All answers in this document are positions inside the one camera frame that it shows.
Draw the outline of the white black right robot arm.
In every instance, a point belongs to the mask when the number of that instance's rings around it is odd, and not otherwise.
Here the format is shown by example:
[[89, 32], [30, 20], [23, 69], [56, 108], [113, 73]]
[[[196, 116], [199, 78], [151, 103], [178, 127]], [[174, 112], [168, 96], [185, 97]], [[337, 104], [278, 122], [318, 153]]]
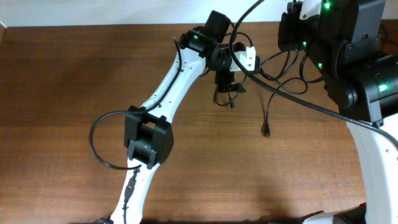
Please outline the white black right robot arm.
[[366, 202], [316, 212], [300, 223], [397, 222], [397, 57], [379, 50], [384, 1], [291, 1], [279, 24], [281, 50], [301, 49], [358, 151]]

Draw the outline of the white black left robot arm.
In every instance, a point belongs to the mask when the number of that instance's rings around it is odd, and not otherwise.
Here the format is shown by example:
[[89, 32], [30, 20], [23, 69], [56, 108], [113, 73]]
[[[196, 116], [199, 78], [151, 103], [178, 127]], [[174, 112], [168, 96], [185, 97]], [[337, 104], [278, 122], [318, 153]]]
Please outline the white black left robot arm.
[[168, 158], [173, 145], [172, 121], [194, 81], [210, 70], [216, 73], [219, 93], [245, 92], [235, 83], [232, 51], [222, 44], [232, 23], [212, 11], [205, 25], [195, 27], [175, 41], [176, 55], [159, 87], [140, 107], [123, 111], [126, 178], [118, 204], [108, 223], [140, 223], [151, 180]]

